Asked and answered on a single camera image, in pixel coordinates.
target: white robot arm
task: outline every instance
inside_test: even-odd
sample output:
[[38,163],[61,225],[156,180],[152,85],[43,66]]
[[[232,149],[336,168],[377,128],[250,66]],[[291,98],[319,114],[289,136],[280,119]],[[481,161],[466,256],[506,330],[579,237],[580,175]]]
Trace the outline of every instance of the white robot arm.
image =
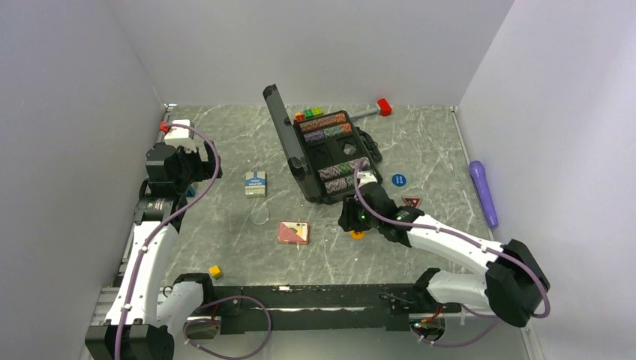
[[222,176],[213,145],[206,142],[205,154],[199,153],[189,120],[175,120],[165,129],[163,142],[146,154],[148,178],[139,189],[127,266],[115,279],[118,294],[103,324],[90,326],[86,333],[85,343],[95,360],[171,359],[174,340],[186,319],[194,309],[215,299],[209,274],[182,274],[158,305],[168,256],[188,206],[188,188],[212,178],[215,171],[217,177]]
[[[376,214],[371,214],[356,196],[348,196],[343,200],[338,221],[343,230],[376,228],[390,242],[433,252],[472,273],[452,274],[429,268],[415,284],[425,301],[490,308],[513,326],[527,324],[550,284],[525,244],[514,239],[502,244],[477,238],[440,223],[417,208],[397,207],[373,173],[358,175],[360,195]],[[539,289],[527,270],[536,275],[544,289]]]

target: open black case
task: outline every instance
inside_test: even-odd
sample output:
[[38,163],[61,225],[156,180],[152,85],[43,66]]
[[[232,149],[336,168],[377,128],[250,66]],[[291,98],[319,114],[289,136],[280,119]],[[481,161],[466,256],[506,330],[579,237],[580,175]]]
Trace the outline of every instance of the open black case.
[[382,160],[377,143],[354,126],[346,111],[293,122],[276,85],[262,92],[289,170],[310,203],[333,204],[353,194],[353,166],[363,161],[364,170],[382,176],[376,164]]

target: purple cable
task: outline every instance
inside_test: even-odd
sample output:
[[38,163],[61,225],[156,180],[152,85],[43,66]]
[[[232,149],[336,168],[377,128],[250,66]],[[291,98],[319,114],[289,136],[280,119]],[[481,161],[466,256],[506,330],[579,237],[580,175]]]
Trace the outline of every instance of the purple cable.
[[[362,204],[362,206],[368,211],[370,212],[374,217],[376,217],[378,220],[384,221],[387,224],[393,224],[393,225],[397,225],[399,227],[404,227],[404,226],[409,226],[409,227],[418,227],[421,229],[427,229],[427,230],[436,230],[437,228],[435,226],[431,226],[431,225],[426,225],[423,223],[405,223],[402,221],[396,221],[396,220],[392,220],[389,219],[388,217],[383,217],[382,215],[378,214],[375,210],[373,210],[369,204],[367,204],[367,202],[365,201],[365,198],[362,197],[362,193],[360,193],[360,187],[359,187],[359,182],[356,181],[356,179],[358,178],[358,173],[360,172],[360,168],[362,166],[362,162],[359,161],[356,165],[355,165],[355,170],[353,172],[353,189],[355,190],[355,195],[358,197],[358,201]],[[481,248],[482,245],[479,244],[477,241],[469,238],[468,236],[465,236],[462,233],[450,230],[450,229],[446,229],[446,228],[441,228],[439,229],[439,231],[441,231],[442,233],[446,233],[452,236],[455,236],[456,238],[462,239],[465,242],[470,243],[471,245],[475,246],[476,248]],[[502,253],[501,251],[497,251],[494,249],[491,249],[489,247],[486,248],[486,251],[497,255],[498,257],[502,257],[506,260],[508,260],[509,262],[515,264],[516,266],[518,266],[521,270],[524,270],[528,276],[530,276],[530,278],[532,279],[532,281],[535,283],[535,285],[538,288],[538,291],[541,293],[541,298],[543,299],[543,303],[544,303],[544,311],[543,313],[534,313],[532,316],[536,317],[538,319],[543,319],[545,317],[548,317],[548,315],[550,315],[550,300],[548,299],[548,293],[545,291],[545,288],[543,287],[543,284],[541,283],[541,281],[539,280],[539,278],[536,276],[536,274],[532,271],[532,269],[530,269],[526,264],[522,263],[521,261],[515,259],[514,257],[508,255],[507,253]]]
[[475,336],[474,338],[470,340],[466,340],[463,343],[437,343],[435,341],[430,341],[423,338],[413,328],[411,328],[411,332],[418,338],[418,340],[424,341],[426,344],[430,344],[433,347],[467,347],[483,339],[484,336],[488,335],[489,332],[495,329],[495,326],[497,326],[499,323],[500,323],[499,320],[494,320],[484,331],[481,332],[481,334]]
[[267,311],[267,308],[265,307],[265,305],[263,305],[263,303],[256,300],[255,298],[252,298],[250,296],[245,296],[245,295],[230,296],[227,298],[222,298],[221,300],[213,301],[209,304],[199,306],[195,311],[201,311],[213,305],[220,304],[221,302],[228,302],[230,300],[235,300],[235,299],[245,299],[245,300],[249,300],[253,302],[254,304],[262,308],[262,310],[265,312],[265,316],[267,317],[267,334],[265,335],[265,339],[262,341],[262,343],[253,352],[250,352],[249,354],[243,355],[243,356],[232,357],[227,355],[221,355],[219,353],[216,353],[208,348],[205,348],[199,345],[198,343],[192,342],[192,340],[185,334],[186,330],[188,330],[188,326],[192,325],[193,323],[211,323],[212,321],[210,319],[195,319],[185,323],[183,327],[183,338],[185,339],[186,344],[190,344],[191,346],[196,347],[197,349],[203,351],[204,353],[208,353],[209,355],[216,356],[219,359],[223,359],[223,360],[243,360],[243,359],[251,358],[252,356],[256,355],[260,350],[262,350],[263,347],[265,347],[265,345],[267,344],[269,337],[272,336],[272,317],[269,315],[269,311]]
[[[166,124],[166,126],[188,129],[189,131],[192,131],[196,135],[199,135],[203,139],[203,141],[205,141],[205,143],[207,143],[208,146],[212,149],[212,153],[214,153],[214,173],[212,174],[208,187],[206,187],[205,190],[199,196],[195,197],[192,200],[192,202],[189,202],[186,206],[175,211],[169,217],[166,217],[165,220],[161,221],[161,223],[159,223],[159,225],[157,225],[157,227],[155,227],[154,230],[152,230],[150,235],[148,235],[148,238],[146,238],[146,240],[143,242],[143,246],[146,246],[146,247],[150,245],[150,243],[152,242],[152,239],[161,231],[161,229],[163,229],[167,224],[169,224],[170,221],[172,221],[174,218],[186,212],[186,210],[191,208],[194,204],[198,203],[199,200],[201,200],[208,193],[208,191],[210,191],[210,189],[212,188],[212,185],[215,183],[217,179],[219,169],[221,168],[221,159],[218,156],[217,148],[215,148],[214,144],[212,144],[212,141],[208,139],[205,135],[203,135],[194,127],[183,125],[183,124],[169,123],[169,124]],[[141,250],[139,250],[139,253],[137,254],[137,258],[133,266],[133,271],[130,273],[130,281],[128,282],[128,288],[126,290],[124,304],[131,303],[131,299],[133,298],[133,291],[135,289],[135,283],[137,282],[137,275],[139,274],[139,270],[141,267],[141,260],[144,254],[145,253]],[[122,359],[122,335],[124,334],[124,324],[126,323],[127,315],[128,315],[128,309],[122,308],[121,316],[119,317],[119,324],[117,325],[117,334],[115,335],[115,360]]]
[[498,316],[497,315],[488,315],[486,313],[478,313],[476,311],[470,310],[466,305],[462,304],[461,307],[471,313],[472,315],[476,316],[476,317],[481,317],[483,319],[496,319]]

